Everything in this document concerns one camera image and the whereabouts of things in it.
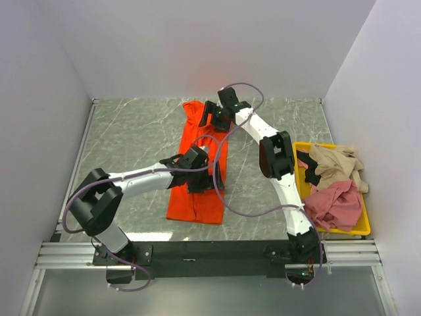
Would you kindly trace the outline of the orange t shirt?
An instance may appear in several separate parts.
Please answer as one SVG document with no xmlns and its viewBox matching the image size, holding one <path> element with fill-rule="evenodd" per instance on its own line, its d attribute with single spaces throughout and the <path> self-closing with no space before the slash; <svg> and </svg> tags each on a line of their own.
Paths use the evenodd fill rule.
<svg viewBox="0 0 421 316">
<path fill-rule="evenodd" d="M 183 104 L 186 123 L 179 146 L 180 153 L 186 153 L 191 145 L 206 146 L 209 149 L 209 163 L 214 162 L 220 142 L 227 135 L 218 132 L 208 119 L 200 126 L 205 104 L 200 101 L 188 101 Z M 201 224 L 222 224 L 224 204 L 219 196 L 224 195 L 224 181 L 227 173 L 228 144 L 224 143 L 218 160 L 216 179 L 217 192 L 212 181 L 212 169 L 195 172 L 194 182 L 171 189 L 166 218 L 173 221 L 185 221 Z"/>
</svg>

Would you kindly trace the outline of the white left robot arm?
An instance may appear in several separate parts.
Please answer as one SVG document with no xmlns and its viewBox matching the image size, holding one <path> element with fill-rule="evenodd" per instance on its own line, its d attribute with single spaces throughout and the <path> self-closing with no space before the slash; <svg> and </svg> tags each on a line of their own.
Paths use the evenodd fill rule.
<svg viewBox="0 0 421 316">
<path fill-rule="evenodd" d="M 71 195 L 66 208 L 88 236 L 108 248 L 108 256 L 122 265 L 137 257 L 132 241 L 114 222 L 122 201 L 156 190 L 187 186 L 189 193 L 224 188 L 219 162 L 211 162 L 208 148 L 191 146 L 184 154 L 129 172 L 91 171 Z"/>
</svg>

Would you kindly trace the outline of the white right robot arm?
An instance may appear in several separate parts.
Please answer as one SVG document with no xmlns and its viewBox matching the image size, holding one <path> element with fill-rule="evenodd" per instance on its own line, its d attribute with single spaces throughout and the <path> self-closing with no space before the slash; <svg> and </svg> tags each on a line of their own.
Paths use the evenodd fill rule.
<svg viewBox="0 0 421 316">
<path fill-rule="evenodd" d="M 242 217 L 261 217 L 279 209 L 283 210 L 290 242 L 288 248 L 290 258 L 302 263 L 308 261 L 310 257 L 319 257 L 320 263 L 323 263 L 324 250 L 320 233 L 305 213 L 304 204 L 298 193 L 294 173 L 295 158 L 289 133 L 276 130 L 256 114 L 257 109 L 264 103 L 262 92 L 260 92 L 260 103 L 252 107 L 248 102 L 238 99 L 234 86 L 230 84 L 218 91 L 219 102 L 209 103 L 205 107 L 200 122 L 203 125 L 210 115 L 214 127 L 228 131 L 218 143 L 214 163 L 219 162 L 223 145 L 228 138 L 240 128 L 243 129 L 259 145 L 260 171 L 273 185 L 280 204 L 267 211 L 250 214 L 231 208 L 216 187 L 218 198 L 225 208 Z"/>
</svg>

